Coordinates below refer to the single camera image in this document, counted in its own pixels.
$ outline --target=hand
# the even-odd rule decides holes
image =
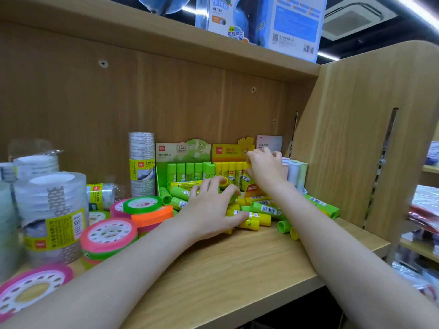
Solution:
[[[192,230],[195,241],[230,230],[249,217],[249,213],[245,211],[235,216],[226,216],[230,198],[241,193],[238,187],[229,185],[222,194],[218,194],[221,179],[222,177],[206,179],[200,185],[192,187],[188,204],[178,213],[178,220]]]
[[[247,162],[252,165],[247,173],[265,193],[270,193],[273,187],[284,181],[280,152],[274,151],[272,154],[268,148],[263,151],[255,149],[247,153]]]

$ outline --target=person's right hand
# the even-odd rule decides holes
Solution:
[[[282,177],[282,154],[278,151],[271,153],[270,149],[263,151],[254,149],[247,153],[247,162],[252,165],[247,169],[249,176],[265,193],[269,193]]]

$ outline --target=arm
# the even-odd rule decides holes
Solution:
[[[24,309],[1,328],[119,328],[145,292],[185,249],[247,219],[249,214],[244,212],[225,216],[231,196],[239,190],[229,186],[218,194],[220,178],[195,186],[188,204],[175,218],[164,221],[120,253]]]
[[[273,154],[249,152],[248,173],[282,208],[346,315],[359,328],[437,328],[436,306],[282,180],[281,154]]]

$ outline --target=wooden shelf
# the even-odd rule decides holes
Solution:
[[[1,0],[0,20],[290,82],[320,66],[108,0]]]
[[[336,219],[378,256],[390,243]],[[299,241],[277,225],[195,244],[139,301],[121,328],[235,328],[322,286]],[[84,273],[80,260],[70,265]]]
[[[399,244],[419,255],[425,256],[430,260],[439,263],[439,256],[433,254],[433,243],[431,241],[409,241],[401,238]]]
[[[422,168],[423,172],[429,172],[429,173],[436,173],[439,174],[439,167],[436,166],[430,166],[430,165],[424,165]]]

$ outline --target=forearm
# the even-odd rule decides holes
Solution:
[[[195,241],[177,219],[4,323],[8,328],[116,329],[163,271]]]
[[[361,328],[435,328],[436,307],[285,182],[267,193],[298,233],[317,273]]]

